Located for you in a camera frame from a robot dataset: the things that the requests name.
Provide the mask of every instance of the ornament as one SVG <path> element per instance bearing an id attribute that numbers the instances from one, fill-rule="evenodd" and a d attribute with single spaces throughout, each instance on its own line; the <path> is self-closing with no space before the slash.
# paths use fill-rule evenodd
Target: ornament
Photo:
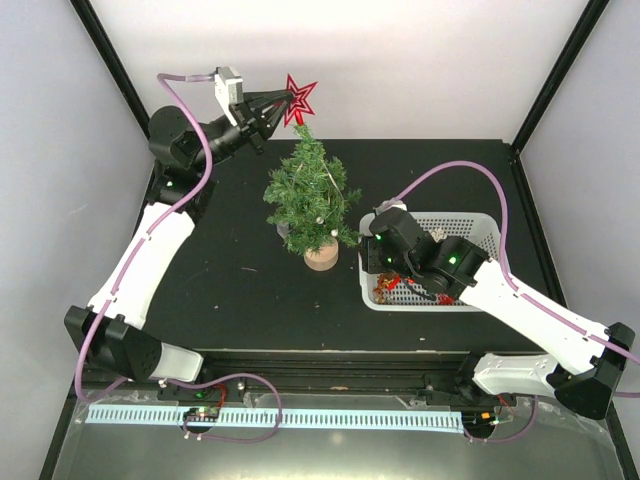
<path id="1" fill-rule="evenodd" d="M 305 85 L 304 87 L 298 87 L 291 75 L 287 75 L 287 90 L 292 92 L 294 97 L 293 102 L 291 102 L 291 105 L 289 105 L 289 108 L 287 108 L 287 111 L 284 114 L 285 127 L 289 125 L 289 122 L 291 122 L 294 117 L 298 125 L 304 125 L 304 119 L 302 118 L 303 113 L 315 115 L 315 112 L 309 105 L 307 97 L 317 84 L 318 82 L 313 82 L 309 85 Z"/>

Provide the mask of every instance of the white backdrop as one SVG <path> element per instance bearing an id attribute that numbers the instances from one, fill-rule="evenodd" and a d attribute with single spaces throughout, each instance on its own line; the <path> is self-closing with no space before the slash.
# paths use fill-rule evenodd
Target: white backdrop
<path id="1" fill-rule="evenodd" d="M 231 65 L 245 91 L 318 80 L 320 138 L 511 142 L 586 0 L 93 0 L 147 110 L 155 75 Z M 210 85 L 180 86 L 201 121 Z M 279 129 L 276 138 L 292 130 Z"/>

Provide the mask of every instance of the black bracket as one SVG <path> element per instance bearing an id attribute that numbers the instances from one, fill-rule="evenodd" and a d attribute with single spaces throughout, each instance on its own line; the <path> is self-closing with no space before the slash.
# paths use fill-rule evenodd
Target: black bracket
<path id="1" fill-rule="evenodd" d="M 72 306 L 64 325 L 78 351 L 96 314 L 89 308 Z M 162 355 L 162 342 L 148 333 L 127 325 L 122 317 L 104 317 L 89 347 L 87 361 L 123 377 L 145 381 Z"/>

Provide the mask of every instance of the black frame pole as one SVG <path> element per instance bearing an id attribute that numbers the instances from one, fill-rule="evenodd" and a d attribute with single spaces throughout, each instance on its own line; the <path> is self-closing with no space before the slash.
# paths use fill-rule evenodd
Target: black frame pole
<path id="1" fill-rule="evenodd" d="M 560 84 L 567 75 L 567 72 L 573 65 L 573 62 L 577 58 L 582 46 L 589 38 L 593 27 L 598 23 L 598 19 L 602 15 L 602 12 L 609 4 L 609 0 L 590 0 L 585 7 L 582 15 L 578 19 L 578 23 L 574 27 L 567 43 L 565 44 L 560 56 L 556 60 L 555 65 L 551 69 L 551 73 L 547 77 L 538 97 L 529 110 L 524 123 L 520 127 L 516 138 L 511 143 L 512 148 L 516 153 L 522 152 L 525 145 L 531 138 L 533 131 L 538 126 L 540 119 L 547 110 L 547 107 L 551 103 L 553 96 L 558 91 Z"/>
<path id="2" fill-rule="evenodd" d="M 127 75 L 127 71 L 124 65 L 122 65 L 115 48 L 113 48 L 107 32 L 105 32 L 100 20 L 98 20 L 98 15 L 93 9 L 91 2 L 89 0 L 70 0 L 70 2 L 91 37 L 91 40 L 93 40 L 93 43 L 98 49 L 102 60 L 107 65 L 111 76 L 116 81 L 122 96 L 127 101 L 144 135 L 149 138 L 149 114 L 144 108 L 138 92 L 136 92 L 129 75 Z"/>

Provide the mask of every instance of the cable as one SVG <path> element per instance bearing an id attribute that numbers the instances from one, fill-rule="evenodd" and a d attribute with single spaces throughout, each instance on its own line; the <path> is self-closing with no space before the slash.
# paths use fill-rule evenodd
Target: cable
<path id="1" fill-rule="evenodd" d="M 416 272 L 416 269 L 413 266 L 413 262 L 411 261 L 411 258 L 409 258 L 409 252 L 405 251 L 402 256 L 404 257 L 404 261 L 406 262 L 406 264 L 409 266 L 409 270 L 411 270 L 413 276 L 417 278 L 424 278 L 424 275 L 420 275 L 418 272 Z"/>
<path id="2" fill-rule="evenodd" d="M 418 295 L 419 297 L 422 298 L 426 298 L 427 300 L 431 301 L 431 302 L 435 302 L 436 298 L 435 295 L 431 294 L 431 293 L 424 293 L 421 292 L 419 290 L 416 290 L 415 288 L 413 288 L 413 285 L 411 285 L 406 278 L 402 279 L 402 283 L 405 287 L 407 287 L 409 290 L 411 290 L 411 293 L 413 293 L 414 295 Z"/>
<path id="3" fill-rule="evenodd" d="M 178 209 L 182 208 L 184 204 L 190 201 L 193 197 L 195 197 L 198 194 L 198 192 L 200 192 L 200 190 L 204 188 L 204 186 L 209 181 L 209 178 L 211 177 L 211 172 L 213 170 L 213 155 L 211 154 L 211 149 L 209 148 L 209 142 L 207 141 L 207 137 L 205 133 L 202 131 L 202 127 L 200 127 L 200 124 L 196 120 L 193 113 L 191 113 L 187 105 L 182 101 L 182 99 L 178 96 L 178 94 L 167 83 L 167 80 L 174 80 L 178 82 L 206 82 L 206 81 L 213 80 L 213 75 L 207 74 L 207 75 L 181 76 L 181 75 L 170 75 L 167 73 L 159 73 L 157 78 L 158 78 L 158 82 L 160 82 L 160 85 L 169 93 L 169 95 L 171 96 L 175 104 L 178 106 L 178 108 L 180 108 L 180 110 L 182 110 L 182 113 L 184 113 L 185 117 L 187 117 L 187 119 L 189 120 L 189 123 L 191 123 L 191 126 L 196 132 L 198 138 L 200 139 L 200 142 L 202 143 L 202 146 L 204 148 L 205 169 L 204 169 L 204 173 L 202 174 L 202 178 L 200 178 L 200 181 L 198 182 L 198 184 L 195 187 L 193 187 L 193 189 L 189 193 L 187 193 L 183 198 L 181 198 L 178 202 L 172 205 L 171 208 L 169 208 L 166 212 L 160 215 L 147 229 L 146 238 L 148 238 L 149 240 L 150 240 L 151 233 L 169 215 L 171 215 L 173 212 L 177 211 Z M 127 270 L 129 270 L 129 267 L 133 263 L 133 260 L 135 259 L 136 255 L 144 245 L 146 238 L 141 238 L 138 241 L 135 247 L 131 250 L 131 253 L 127 257 L 126 261 L 122 265 L 122 268 L 120 269 L 120 272 L 118 272 L 116 280 L 113 282 L 111 291 L 109 292 L 112 296 L 115 297 L 116 293 L 118 293 L 118 289 L 120 288 L 122 279 L 126 275 Z M 109 308 L 109 305 L 111 305 L 111 303 L 112 303 L 112 300 L 107 300 L 102 306 L 102 308 L 100 309 L 100 312 L 98 312 L 98 315 L 96 315 L 96 318 L 93 320 L 93 322 L 91 323 L 91 326 L 89 327 L 89 331 L 85 336 L 84 342 L 82 343 L 82 347 L 80 348 L 80 353 L 78 355 L 78 362 L 76 363 L 76 371 L 75 371 L 73 384 L 74 384 L 76 396 L 78 397 L 79 400 L 85 403 L 95 402 L 96 400 L 100 400 L 101 398 L 104 398 L 108 393 L 110 393 L 111 391 L 116 389 L 119 385 L 127 381 L 126 378 L 119 378 L 118 380 L 113 382 L 111 385 L 109 385 L 106 389 L 104 389 L 102 392 L 94 395 L 92 398 L 87 397 L 82 391 L 82 370 L 84 367 L 84 362 L 87 358 L 87 354 L 89 353 L 89 347 L 91 346 L 93 337 L 95 336 L 98 330 L 98 327 L 100 326 L 100 323 L 102 322 L 107 312 L 107 309 Z"/>
<path id="4" fill-rule="evenodd" d="M 512 442 L 514 440 L 518 440 L 519 438 L 524 437 L 527 433 L 529 433 L 529 430 L 531 430 L 533 428 L 533 426 L 536 423 L 536 420 L 538 418 L 538 410 L 539 410 L 539 406 L 538 406 L 538 396 L 534 396 L 533 397 L 533 406 L 531 407 L 531 417 L 529 417 L 529 421 L 527 422 L 527 424 L 525 425 L 525 427 L 520 430 L 518 433 L 514 433 L 513 435 L 509 435 L 508 437 L 505 438 L 476 438 L 474 436 L 472 436 L 466 428 L 463 427 L 464 429 L 464 436 L 467 437 L 469 439 L 469 441 L 471 443 L 478 441 L 478 442 L 482 442 L 482 443 L 507 443 L 507 442 Z"/>
<path id="5" fill-rule="evenodd" d="M 616 392 L 613 396 L 620 398 L 640 398 L 640 392 Z"/>
<path id="6" fill-rule="evenodd" d="M 508 227 L 509 227 L 509 209 L 507 206 L 507 197 L 504 193 L 504 189 L 502 188 L 502 185 L 500 184 L 500 182 L 498 181 L 498 179 L 495 177 L 495 175 L 486 167 L 484 167 L 483 165 L 480 165 L 478 163 L 474 163 L 474 162 L 469 162 L 466 160 L 455 160 L 452 162 L 446 162 L 443 163 L 441 165 L 438 165 L 437 167 L 432 168 L 431 170 L 428 170 L 427 172 L 423 173 L 422 175 L 420 175 L 420 177 L 418 177 L 415 181 L 413 181 L 407 188 L 405 188 L 402 192 L 400 192 L 399 195 L 397 195 L 396 197 L 393 197 L 391 200 L 388 200 L 387 202 L 383 202 L 382 204 L 382 208 L 385 208 L 387 205 L 391 205 L 393 204 L 393 202 L 395 201 L 399 201 L 402 200 L 406 195 L 408 195 L 409 193 L 411 193 L 411 191 L 416 188 L 418 185 L 420 185 L 424 180 L 426 180 L 427 178 L 431 177 L 432 175 L 441 172 L 442 170 L 446 170 L 447 168 L 451 168 L 451 167 L 469 167 L 469 168 L 473 168 L 474 170 L 478 170 L 479 172 L 483 173 L 486 177 L 489 178 L 489 180 L 491 181 L 491 183 L 493 184 L 497 194 L 498 194 L 498 198 L 500 199 L 500 209 L 502 211 L 502 222 L 501 222 L 501 227 L 500 227 L 500 249 L 499 249 L 499 264 L 500 264 L 500 270 L 502 270 L 502 275 L 504 276 L 505 281 L 507 282 L 507 284 L 513 289 L 514 292 L 518 291 L 518 286 L 513 282 L 513 279 L 511 278 L 511 274 L 509 272 L 509 269 L 507 267 L 507 233 L 508 233 Z M 564 318 L 562 315 L 557 314 L 556 312 L 550 310 L 549 308 L 545 307 L 544 305 L 542 305 L 540 302 L 538 302 L 537 300 L 535 300 L 534 298 L 530 297 L 529 295 L 527 295 L 526 293 L 523 293 L 521 295 L 522 298 L 524 298 L 526 301 L 528 301 L 529 303 L 531 303 L 532 305 L 534 305 L 535 307 L 537 307 L 538 309 L 542 310 L 543 312 L 545 312 L 546 314 L 550 315 L 551 317 L 555 318 L 556 320 L 558 320 L 559 322 L 561 322 L 562 324 L 564 324 L 565 326 L 571 328 L 572 330 L 578 332 L 580 335 L 582 336 L 586 336 L 587 335 L 587 331 L 581 327 L 579 327 L 578 325 L 574 324 L 573 322 L 567 320 L 566 318 Z M 609 350 L 612 350 L 620 355 L 622 355 L 623 357 L 626 357 L 627 359 L 631 360 L 632 362 L 640 365 L 640 357 L 637 355 L 634 355 L 633 353 L 631 353 L 628 350 L 625 350 L 622 347 L 619 347 L 618 345 L 609 342 L 607 340 L 604 340 L 596 335 L 589 335 L 587 337 L 590 340 L 593 340 L 594 342 L 597 342 L 601 345 L 603 345 L 604 347 L 608 348 Z"/>
<path id="7" fill-rule="evenodd" d="M 168 383 L 172 383 L 173 385 L 177 385 L 179 387 L 182 388 L 189 388 L 189 389 L 195 389 L 195 390 L 201 390 L 203 388 L 209 388 L 215 384 L 218 383 L 224 383 L 226 381 L 229 380 L 233 380 L 235 378 L 252 378 L 254 380 L 259 381 L 260 383 L 264 384 L 269 390 L 271 390 L 271 392 L 273 393 L 273 395 L 276 398 L 276 403 L 278 404 L 278 414 L 276 415 L 276 421 L 275 424 L 273 425 L 273 427 L 271 428 L 271 430 L 269 430 L 267 433 L 265 433 L 264 435 L 260 435 L 259 437 L 255 437 L 255 438 L 233 438 L 233 437 L 224 437 L 222 435 L 207 435 L 207 434 L 199 434 L 199 436 L 201 438 L 204 438 L 206 440 L 221 440 L 221 441 L 225 441 L 225 442 L 230 442 L 230 443 L 242 443 L 242 444 L 250 444 L 250 443 L 258 443 L 258 442 L 262 442 L 264 440 L 267 440 L 271 437 L 273 437 L 277 432 L 278 429 L 280 427 L 280 423 L 282 423 L 282 398 L 280 398 L 280 394 L 278 393 L 278 391 L 276 390 L 276 387 L 273 386 L 273 384 L 271 382 L 269 382 L 267 379 L 262 378 L 258 375 L 254 375 L 252 373 L 234 373 L 232 375 L 226 375 L 224 377 L 220 377 L 217 378 L 215 380 L 211 380 L 210 382 L 206 382 L 206 383 L 200 383 L 200 384 L 192 384 L 192 383 L 186 383 L 186 382 L 182 382 L 180 380 L 167 380 Z M 185 423 L 183 424 L 183 431 L 185 433 L 187 433 L 186 430 L 186 423 L 188 422 L 188 418 L 185 420 Z"/>

